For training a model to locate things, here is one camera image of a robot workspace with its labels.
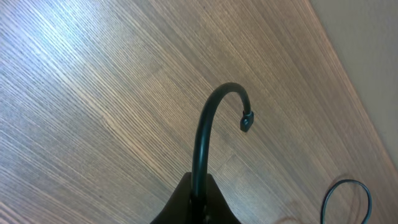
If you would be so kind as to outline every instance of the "wall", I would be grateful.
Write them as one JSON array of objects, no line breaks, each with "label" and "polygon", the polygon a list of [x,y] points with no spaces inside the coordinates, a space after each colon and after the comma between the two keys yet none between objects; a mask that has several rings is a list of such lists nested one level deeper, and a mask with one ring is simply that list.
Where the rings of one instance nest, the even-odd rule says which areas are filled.
[{"label": "wall", "polygon": [[398,167],[398,1],[310,1]]}]

